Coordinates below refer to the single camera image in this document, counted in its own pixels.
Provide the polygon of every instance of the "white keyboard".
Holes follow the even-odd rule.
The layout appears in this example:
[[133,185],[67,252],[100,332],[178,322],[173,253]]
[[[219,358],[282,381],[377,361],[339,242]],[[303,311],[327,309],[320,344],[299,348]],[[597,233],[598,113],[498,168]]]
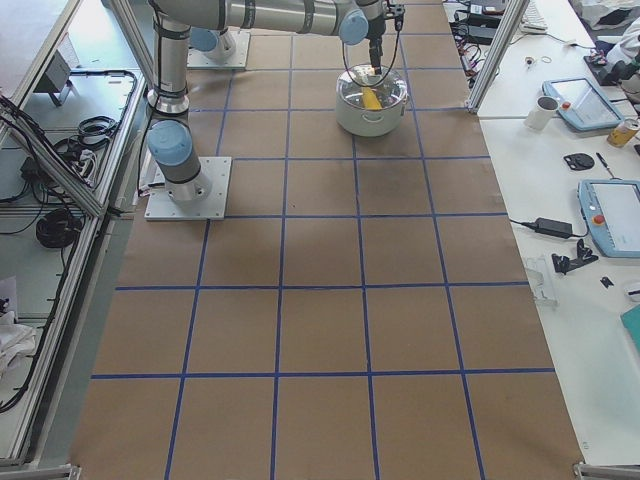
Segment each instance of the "white keyboard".
[[520,21],[520,31],[524,33],[543,34],[547,32],[547,22],[538,11],[535,0],[529,0],[527,10]]

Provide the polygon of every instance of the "black marker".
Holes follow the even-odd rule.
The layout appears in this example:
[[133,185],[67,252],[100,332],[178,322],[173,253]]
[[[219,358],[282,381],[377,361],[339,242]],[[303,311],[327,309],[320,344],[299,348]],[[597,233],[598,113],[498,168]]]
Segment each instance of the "black marker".
[[615,178],[615,175],[611,173],[611,169],[609,168],[609,165],[607,164],[607,162],[605,162],[604,158],[602,158],[602,155],[596,152],[596,157],[598,157],[598,160],[600,160],[600,163],[602,164],[602,166],[607,170],[607,172],[609,172],[609,175],[611,175],[611,178]]

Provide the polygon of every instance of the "computer mouse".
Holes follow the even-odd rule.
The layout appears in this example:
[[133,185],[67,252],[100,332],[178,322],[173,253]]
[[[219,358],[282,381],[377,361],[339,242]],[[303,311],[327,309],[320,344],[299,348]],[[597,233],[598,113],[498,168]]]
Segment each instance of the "computer mouse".
[[624,286],[624,293],[632,302],[640,302],[640,280],[627,283]]

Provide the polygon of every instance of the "white cup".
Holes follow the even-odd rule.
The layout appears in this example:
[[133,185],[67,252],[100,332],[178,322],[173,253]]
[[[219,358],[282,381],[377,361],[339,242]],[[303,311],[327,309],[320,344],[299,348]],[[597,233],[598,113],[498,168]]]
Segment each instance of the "white cup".
[[553,97],[538,97],[535,106],[527,115],[524,124],[533,130],[542,130],[558,109],[558,100]]

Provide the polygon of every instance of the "white mounting plate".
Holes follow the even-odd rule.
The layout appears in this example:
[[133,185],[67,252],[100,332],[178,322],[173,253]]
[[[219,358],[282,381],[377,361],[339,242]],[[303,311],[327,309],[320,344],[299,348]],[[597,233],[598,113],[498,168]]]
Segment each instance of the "white mounting plate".
[[[193,202],[175,202],[164,188],[153,188],[145,218],[147,220],[222,220],[227,206],[231,176],[231,157],[200,157],[202,172],[211,181],[211,193]],[[160,169],[154,183],[164,183]]]
[[247,68],[247,57],[249,56],[249,40],[251,34],[249,32],[229,32],[236,41],[236,51],[229,58],[222,62],[216,62],[205,56],[199,50],[189,49],[189,57],[187,59],[187,68],[192,70],[211,69],[211,70],[244,70]]

